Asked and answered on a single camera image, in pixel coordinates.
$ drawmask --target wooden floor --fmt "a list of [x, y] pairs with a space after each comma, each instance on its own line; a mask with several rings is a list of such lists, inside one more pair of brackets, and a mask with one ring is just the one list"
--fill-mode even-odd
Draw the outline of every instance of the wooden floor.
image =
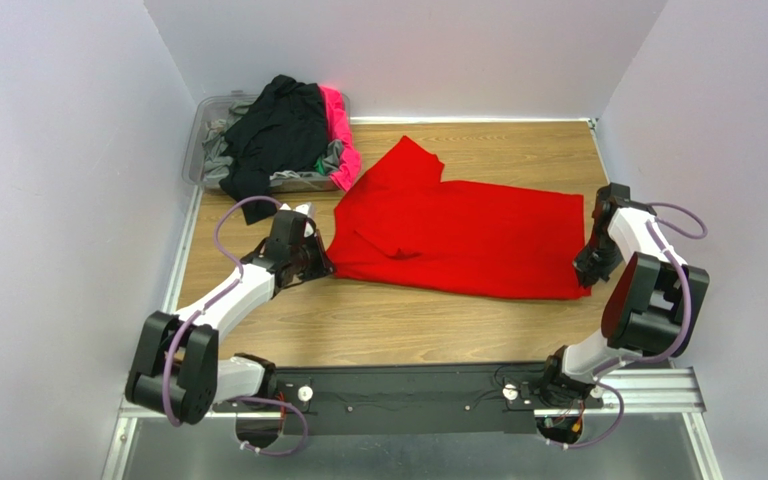
[[[353, 130], [365, 168], [407, 135], [440, 157], [444, 180], [581, 193], [583, 242], [595, 192], [606, 182], [584, 122], [358, 125]], [[314, 201], [327, 246], [341, 196], [278, 198], [292, 206]], [[215, 223], [232, 204], [224, 195], [203, 196], [181, 306], [232, 270], [212, 244]], [[240, 217], [241, 212], [225, 224], [222, 242], [241, 256], [268, 235], [271, 221], [246, 226]], [[284, 291], [254, 311], [224, 341], [221, 358], [246, 352], [281, 366], [543, 359], [597, 328], [613, 286], [597, 285], [591, 297], [576, 301], [505, 301], [325, 278]]]

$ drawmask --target cable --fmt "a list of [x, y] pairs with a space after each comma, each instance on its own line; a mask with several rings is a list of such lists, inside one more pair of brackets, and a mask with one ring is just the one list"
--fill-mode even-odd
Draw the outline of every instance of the cable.
[[294, 413], [298, 418], [301, 420], [301, 440], [298, 441], [298, 444], [294, 446], [293, 448], [290, 448], [289, 450], [283, 450], [280, 452], [269, 452], [267, 450], [262, 450], [259, 447], [255, 447], [247, 442], [242, 442], [242, 448], [246, 450], [250, 450], [256, 454], [259, 455], [266, 455], [269, 457], [287, 457], [289, 455], [292, 455], [293, 453], [298, 452], [304, 447], [305, 442], [307, 441], [307, 437], [310, 433], [310, 427], [307, 424], [307, 419], [304, 418], [304, 414], [301, 413], [301, 410], [298, 409], [295, 405], [289, 403], [289, 402], [281, 402], [280, 400], [272, 400], [270, 398], [259, 398], [259, 397], [239, 397], [236, 399], [237, 402], [244, 402], [244, 403], [262, 403], [264, 405], [274, 405], [281, 408], [287, 408], [289, 410], [292, 410], [292, 413]]
[[579, 430], [585, 431], [585, 401], [579, 401], [579, 418], [576, 419], [576, 423], [579, 424]]
[[666, 227], [670, 228], [671, 230], [674, 230], [675, 232], [679, 233], [684, 237], [691, 238], [692, 240], [701, 240], [703, 238], [706, 238], [706, 236], [709, 234], [709, 229], [706, 228], [706, 224], [704, 223], [703, 220], [701, 220], [701, 217], [695, 215], [694, 212], [692, 212], [686, 207], [681, 207], [679, 205], [675, 205], [673, 203], [667, 203], [667, 202], [653, 202], [653, 203], [649, 203], [648, 205], [650, 205], [651, 207], [665, 207], [665, 208], [670, 208], [672, 210], [677, 210], [678, 212], [683, 212], [689, 217], [691, 217], [692, 220], [697, 222], [698, 225], [700, 225], [701, 233], [689, 233], [667, 220], [662, 220], [661, 218], [656, 217], [657, 222], [659, 222], [662, 225], [665, 225]]
[[283, 205], [281, 202], [275, 200], [272, 197], [258, 195], [254, 197], [243, 198], [241, 201], [237, 202], [236, 205], [230, 207], [230, 209], [221, 217], [221, 219], [215, 225], [215, 231], [212, 234], [212, 241], [215, 243], [215, 248], [217, 248], [218, 251], [223, 253], [225, 257], [229, 258], [234, 264], [236, 264], [236, 268], [239, 270], [239, 278], [233, 280], [230, 285], [204, 302], [203, 309], [196, 310], [188, 319], [186, 319], [185, 322], [183, 322], [182, 325], [180, 325], [180, 328], [177, 329], [177, 333], [174, 334], [174, 338], [171, 340], [171, 345], [168, 347], [168, 353], [165, 355], [165, 368], [162, 371], [162, 410], [165, 412], [165, 416], [168, 417], [168, 421], [171, 423], [171, 425], [175, 427], [179, 427], [181, 422], [177, 417], [174, 416], [174, 411], [171, 408], [171, 369], [174, 365], [174, 355], [177, 353], [177, 349], [180, 348], [180, 342], [183, 340], [183, 335], [185, 335], [186, 330], [192, 326], [195, 320], [197, 320], [197, 318], [200, 317], [206, 309], [215, 305], [216, 302], [221, 300], [222, 297], [230, 293], [230, 291], [233, 290], [236, 285], [239, 285], [239, 283], [242, 282], [242, 274], [244, 273], [242, 261], [233, 256], [233, 254], [224, 248], [224, 246], [218, 240], [218, 233], [221, 231], [221, 226], [224, 225], [224, 222], [230, 218], [230, 215], [233, 212], [235, 212], [242, 205], [256, 201], [272, 202], [278, 208]]
[[562, 412], [561, 416], [556, 418], [553, 422], [553, 428], [561, 425], [561, 422], [564, 421], [565, 418], [570, 414], [570, 411], [573, 410], [573, 404], [576, 403], [576, 400], [571, 400], [570, 405], [567, 407], [567, 410]]
[[642, 363], [659, 363], [671, 357], [671, 355], [680, 348], [680, 345], [686, 341], [686, 335], [689, 333], [689, 325], [692, 323], [692, 290], [689, 286], [689, 277], [686, 276], [686, 273], [683, 271], [683, 265], [680, 263], [680, 260], [677, 259], [677, 256], [674, 255], [674, 248], [666, 245], [665, 242], [662, 241], [662, 238], [656, 233], [656, 224], [654, 222], [647, 222], [645, 226], [647, 227], [647, 232], [650, 233], [650, 236], [653, 238], [653, 241], [656, 242], [656, 246], [662, 250], [662, 253], [668, 261], [671, 262], [671, 265], [677, 272], [677, 278], [680, 279], [680, 288], [683, 291], [683, 321], [680, 323], [680, 332], [674, 338], [674, 341], [659, 355], [635, 359], [635, 361]]
[[[538, 370], [524, 368], [524, 367], [527, 367], [527, 366], [537, 366]], [[493, 381], [500, 388], [505, 388], [505, 385], [503, 385], [502, 382], [499, 381], [499, 372], [502, 371], [503, 368], [509, 368], [509, 367], [511, 367], [511, 368], [514, 368], [514, 367], [519, 368], [520, 371], [516, 372], [516, 373], [542, 373], [544, 371], [544, 367], [542, 365], [521, 365], [521, 364], [513, 364], [513, 363], [508, 363], [508, 364], [500, 365], [493, 372]]]
[[236, 205], [230, 207], [230, 210], [224, 213], [224, 215], [221, 216], [221, 218], [218, 220], [218, 223], [215, 224], [215, 230], [212, 233], [212, 242], [215, 244], [215, 248], [218, 249], [219, 252], [223, 253], [225, 257], [229, 258], [231, 262], [233, 262], [236, 265], [236, 268], [239, 269], [239, 271], [242, 271], [242, 260], [240, 260], [238, 257], [233, 255], [232, 253], [228, 252], [226, 248], [224, 248], [224, 245], [221, 244], [221, 242], [218, 240], [218, 232], [221, 230], [221, 226], [224, 225], [224, 222], [227, 221], [228, 218], [230, 218], [230, 215], [233, 214], [239, 207], [242, 205], [245, 205], [250, 202], [255, 201], [263, 201], [263, 202], [272, 202], [275, 204], [277, 208], [280, 208], [281, 205], [283, 205], [278, 200], [275, 200], [272, 197], [267, 197], [265, 195], [256, 195], [253, 197], [243, 198], [240, 200]]
[[[278, 394], [278, 400], [285, 402], [286, 398], [283, 396], [283, 392]], [[286, 421], [286, 407], [280, 407], [280, 423], [278, 424], [278, 430], [283, 429], [283, 422]]]
[[555, 445], [565, 450], [568, 450], [568, 449], [576, 450], [579, 448], [586, 448], [592, 445], [596, 445], [602, 442], [603, 440], [605, 440], [606, 438], [608, 438], [609, 435], [614, 433], [614, 431], [618, 428], [618, 425], [621, 424], [621, 419], [624, 418], [624, 397], [621, 396], [621, 392], [619, 392], [615, 387], [612, 387], [610, 385], [606, 385], [605, 383], [600, 383], [600, 382], [597, 382], [596, 385], [600, 388], [603, 388], [605, 390], [612, 392], [616, 397], [618, 397], [618, 416], [617, 418], [615, 418], [615, 421], [612, 422], [612, 425], [610, 425], [609, 428], [606, 429], [605, 432], [601, 433], [597, 438], [588, 440], [587, 442], [574, 443], [573, 445], [571, 445], [568, 443], [557, 442], [555, 440], [550, 440], [549, 438], [545, 438], [544, 441], [546, 442], [547, 445]]

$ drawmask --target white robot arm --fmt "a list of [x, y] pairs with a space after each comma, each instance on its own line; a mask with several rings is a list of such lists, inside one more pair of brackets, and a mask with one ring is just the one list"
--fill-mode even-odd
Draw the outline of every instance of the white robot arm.
[[181, 319], [191, 317], [195, 320], [180, 344], [186, 350], [185, 357], [174, 362], [170, 375], [174, 416], [194, 424], [213, 403], [260, 391], [264, 377], [274, 370], [274, 365], [242, 354], [219, 361], [218, 345], [245, 316], [282, 289], [334, 271], [312, 214], [311, 204], [294, 211], [284, 205], [275, 215], [269, 237], [241, 259], [241, 272], [234, 269], [203, 298], [174, 314], [155, 312], [148, 317], [127, 379], [128, 401], [163, 411], [162, 366], [172, 337], [184, 325]]
[[[607, 303], [600, 328], [576, 345], [562, 347], [547, 359], [544, 377], [534, 386], [545, 401], [585, 398], [603, 375], [636, 360], [676, 357], [686, 348], [703, 302], [709, 275], [674, 253], [656, 224], [652, 207], [629, 199], [629, 187], [610, 184], [597, 192], [594, 227], [574, 268], [589, 287], [621, 260], [624, 273]], [[691, 315], [682, 343], [668, 351], [683, 330], [683, 269], [691, 290]]]

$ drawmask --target clear plastic bin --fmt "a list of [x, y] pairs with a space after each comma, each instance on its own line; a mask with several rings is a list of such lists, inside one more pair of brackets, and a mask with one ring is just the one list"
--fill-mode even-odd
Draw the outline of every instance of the clear plastic bin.
[[[228, 110], [234, 102], [239, 100], [254, 101], [259, 95], [243, 92], [231, 92], [228, 96], [209, 97], [198, 105], [195, 113], [195, 122], [192, 125], [192, 134], [189, 136], [189, 146], [186, 150], [186, 162], [183, 165], [183, 179], [192, 185], [200, 185], [208, 191], [221, 191], [218, 181], [204, 180], [204, 148], [207, 128], [210, 122], [227, 118]], [[346, 114], [349, 113], [349, 100], [343, 95]], [[337, 186], [327, 175], [316, 174], [304, 178], [277, 178], [271, 181], [273, 193], [287, 192], [318, 192], [337, 190]]]

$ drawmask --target white wall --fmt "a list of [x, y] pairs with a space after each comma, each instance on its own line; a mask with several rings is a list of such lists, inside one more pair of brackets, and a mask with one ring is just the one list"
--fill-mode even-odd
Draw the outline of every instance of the white wall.
[[141, 2], [0, 1], [0, 478], [97, 478], [188, 188]]
[[353, 116], [600, 114], [665, 0], [145, 0], [196, 100], [274, 75]]
[[597, 134], [611, 179], [711, 227], [677, 240], [712, 277], [682, 362], [725, 478], [768, 478], [768, 2], [669, 1]]

